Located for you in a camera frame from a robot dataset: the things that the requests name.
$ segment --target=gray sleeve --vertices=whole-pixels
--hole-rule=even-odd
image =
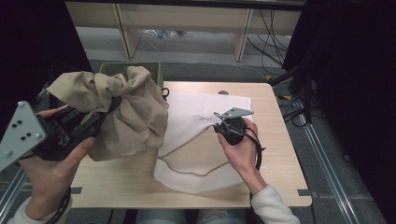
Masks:
[[[265,224],[300,224],[300,220],[283,204],[279,193],[271,185],[255,194],[251,205]]]
[[[8,221],[7,224],[46,224],[52,217],[55,215],[55,213],[49,214],[47,217],[41,219],[41,220],[33,220],[26,216],[25,209],[27,204],[30,202],[31,198],[28,198],[26,201],[24,201],[23,204],[18,208],[17,212],[15,213],[15,216]],[[70,208],[72,205],[72,199],[70,199],[69,205],[67,205],[67,209],[64,212],[64,215],[59,219],[57,224],[64,224],[66,223],[66,216],[67,213],[69,212]]]

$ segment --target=hand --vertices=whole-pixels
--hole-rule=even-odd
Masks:
[[[62,108],[42,111],[47,118]],[[77,165],[88,154],[94,139],[82,141],[63,161],[43,161],[39,157],[19,161],[32,182],[32,199],[25,213],[31,219],[42,219],[59,209],[67,188],[73,182]]]
[[[244,121],[247,125],[247,134],[257,140],[255,135],[258,134],[257,125],[249,119],[244,119]],[[255,167],[256,145],[247,137],[244,137],[236,146],[228,144],[227,140],[220,133],[218,133],[218,138],[228,161],[236,172],[241,175],[250,192],[254,195],[264,189],[267,184]]]

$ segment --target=wrist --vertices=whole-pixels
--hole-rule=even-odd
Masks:
[[[260,192],[267,186],[267,183],[265,183],[264,179],[262,178],[262,174],[260,174],[260,172],[255,167],[252,169],[245,169],[238,173],[244,180],[252,195]]]
[[[64,194],[41,195],[33,192],[25,213],[31,219],[40,220],[56,212],[62,205]]]

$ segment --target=gray carpet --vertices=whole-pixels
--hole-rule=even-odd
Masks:
[[[91,61],[93,72],[99,72],[102,63],[107,62]],[[208,63],[162,63],[162,70],[165,81],[267,82],[265,76],[270,75],[270,73],[283,74],[285,72],[280,68],[246,68]],[[276,85],[274,88],[275,94],[289,95],[287,91],[289,84],[289,82],[285,82]],[[289,107],[290,101],[288,100],[279,100],[278,103],[283,114],[293,110],[293,108]],[[319,140],[327,151],[335,172],[338,174],[340,182],[352,201],[361,223],[386,223],[353,165],[342,158],[343,149],[332,128],[326,119],[323,118],[324,116],[320,110],[313,111],[313,113],[315,115],[312,117],[313,125]],[[304,127],[296,127],[291,121],[288,121],[286,125],[308,187],[313,192],[312,206],[292,207],[292,212],[301,220],[301,223],[345,223],[339,206],[332,195],[329,184],[318,163],[316,154],[305,134]],[[10,179],[12,174],[13,171],[7,172],[7,177],[2,177],[2,181],[7,178]],[[25,191],[20,195],[16,204],[11,208],[11,215],[28,195],[29,191]],[[110,213],[110,209],[72,209],[69,216],[69,223],[106,224]],[[125,210],[115,210],[111,223],[122,223],[124,215]]]

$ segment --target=green box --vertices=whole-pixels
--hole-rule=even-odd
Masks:
[[[154,80],[157,86],[163,88],[163,73],[161,71],[161,64],[160,62],[156,63],[102,63],[100,67],[100,73],[114,76],[116,74],[122,73],[125,77],[126,71],[129,66],[143,66],[145,67],[150,73],[151,78]]]

